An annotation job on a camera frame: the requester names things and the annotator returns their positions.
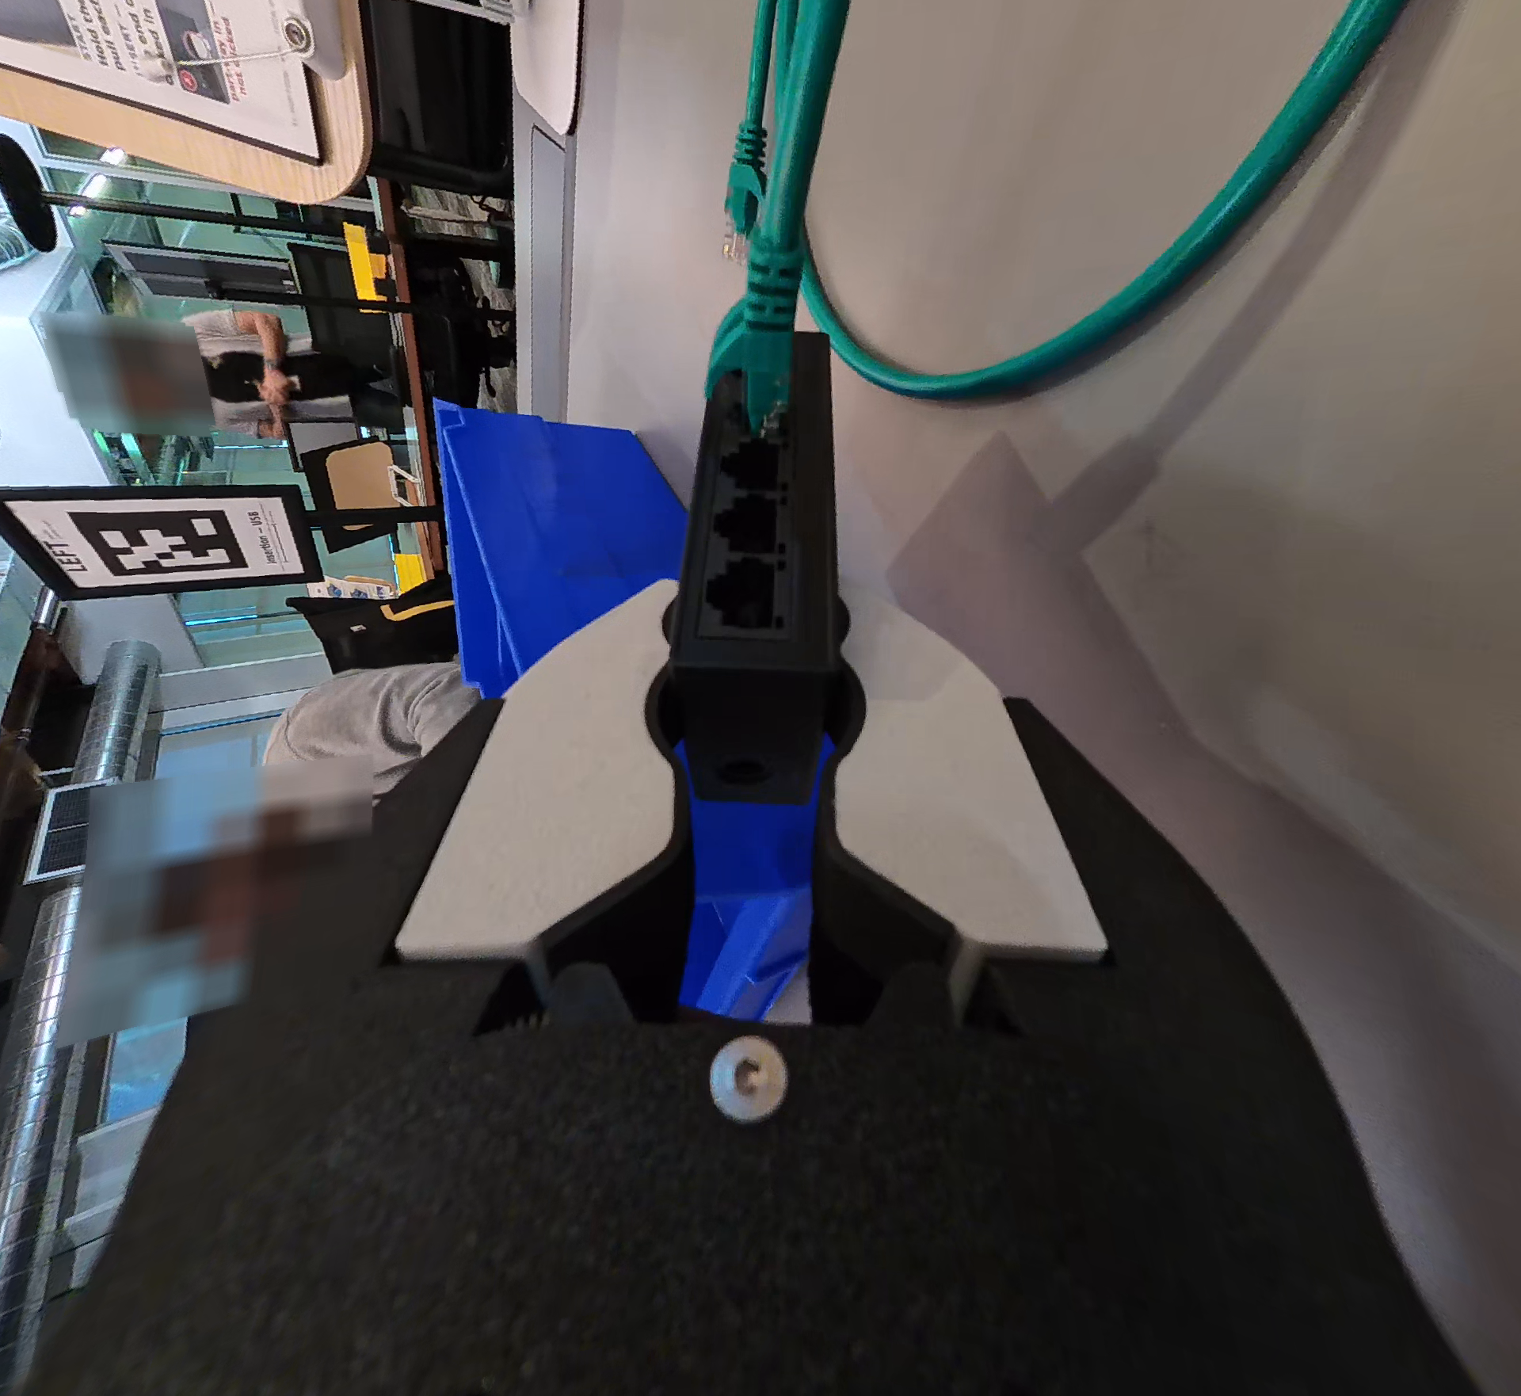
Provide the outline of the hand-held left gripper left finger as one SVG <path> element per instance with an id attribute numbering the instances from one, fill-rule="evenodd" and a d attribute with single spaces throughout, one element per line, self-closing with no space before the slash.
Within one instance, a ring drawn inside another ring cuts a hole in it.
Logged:
<path id="1" fill-rule="evenodd" d="M 694 911 L 689 782 L 660 730 L 675 582 L 579 628 L 504 695 L 402 919 L 404 965 L 492 963 L 540 1003 L 606 969 L 675 1019 Z"/>

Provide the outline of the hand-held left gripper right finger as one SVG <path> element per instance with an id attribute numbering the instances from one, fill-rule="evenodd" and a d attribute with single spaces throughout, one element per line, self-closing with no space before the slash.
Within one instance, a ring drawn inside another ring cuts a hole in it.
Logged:
<path id="1" fill-rule="evenodd" d="M 954 1017 L 993 965 L 1099 967 L 1108 940 L 997 684 L 875 593 L 843 601 L 814 820 L 814 1025 L 864 1025 L 914 967 Z"/>

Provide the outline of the black network switch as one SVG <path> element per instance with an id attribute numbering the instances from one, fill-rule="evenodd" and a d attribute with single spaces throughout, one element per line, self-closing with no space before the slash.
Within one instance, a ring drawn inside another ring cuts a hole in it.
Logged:
<path id="1" fill-rule="evenodd" d="M 706 401 L 662 713 L 693 794 L 804 805 L 845 705 L 829 345 L 791 339 L 789 397 L 750 430 L 743 380 Z"/>

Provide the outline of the black bag with yellow stripe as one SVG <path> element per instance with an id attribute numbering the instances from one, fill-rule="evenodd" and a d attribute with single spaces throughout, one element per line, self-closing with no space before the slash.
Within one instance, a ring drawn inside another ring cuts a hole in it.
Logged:
<path id="1" fill-rule="evenodd" d="M 388 601 L 304 595 L 286 599 L 286 607 L 311 628 L 333 676 L 460 659 L 446 572 Z"/>

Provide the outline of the blue plastic bin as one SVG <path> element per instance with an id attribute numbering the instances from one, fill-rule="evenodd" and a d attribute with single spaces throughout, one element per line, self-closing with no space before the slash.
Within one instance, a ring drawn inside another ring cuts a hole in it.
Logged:
<path id="1" fill-rule="evenodd" d="M 685 509 L 633 433 L 436 401 L 433 435 L 460 670 L 483 699 L 502 699 L 583 626 L 677 578 Z M 800 976 L 818 797 L 691 797 L 683 1005 L 764 1019 Z"/>

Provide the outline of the wooden chair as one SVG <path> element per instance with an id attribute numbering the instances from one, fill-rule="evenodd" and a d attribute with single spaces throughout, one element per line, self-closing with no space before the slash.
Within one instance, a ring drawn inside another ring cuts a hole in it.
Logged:
<path id="1" fill-rule="evenodd" d="M 419 480 L 398 466 L 379 439 L 333 443 L 298 460 L 317 512 L 425 507 Z"/>

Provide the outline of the printed marker tag sign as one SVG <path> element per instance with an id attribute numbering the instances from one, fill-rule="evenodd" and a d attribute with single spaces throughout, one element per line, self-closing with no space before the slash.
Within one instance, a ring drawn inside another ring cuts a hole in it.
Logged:
<path id="1" fill-rule="evenodd" d="M 65 603 L 321 578 L 292 485 L 3 487 L 1 536 Z"/>

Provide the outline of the grey panel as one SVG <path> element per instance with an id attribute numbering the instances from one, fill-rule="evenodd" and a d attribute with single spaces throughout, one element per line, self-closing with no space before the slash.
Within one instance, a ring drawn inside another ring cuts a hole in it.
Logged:
<path id="1" fill-rule="evenodd" d="M 567 349 L 573 297 L 575 139 L 558 137 L 535 114 L 525 139 L 527 202 L 521 339 L 521 401 L 548 422 L 567 422 Z"/>

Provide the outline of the wooden board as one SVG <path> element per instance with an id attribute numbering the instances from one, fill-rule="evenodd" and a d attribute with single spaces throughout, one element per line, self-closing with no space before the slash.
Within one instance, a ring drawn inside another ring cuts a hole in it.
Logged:
<path id="1" fill-rule="evenodd" d="M 153 116 L 3 68 L 3 118 L 26 122 L 171 170 L 286 202 L 325 202 L 352 189 L 371 156 L 371 110 L 358 0 L 338 0 L 340 81 L 315 83 L 319 160 L 296 162 L 225 133 Z"/>

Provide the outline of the metal duct pipe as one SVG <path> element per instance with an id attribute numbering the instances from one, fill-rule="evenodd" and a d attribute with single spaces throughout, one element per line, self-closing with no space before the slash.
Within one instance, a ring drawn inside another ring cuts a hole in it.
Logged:
<path id="1" fill-rule="evenodd" d="M 148 715 L 155 705 L 161 657 L 144 641 L 115 641 L 94 684 L 84 734 L 67 788 L 48 794 L 26 888 L 40 892 L 30 942 L 9 1005 L 3 1042 L 1 1132 L 1 1286 L 3 1315 L 24 1292 L 38 1213 L 34 1200 L 48 1175 L 48 1111 L 53 1050 L 59 1042 L 63 988 L 82 888 L 88 807 L 109 784 L 140 770 Z"/>

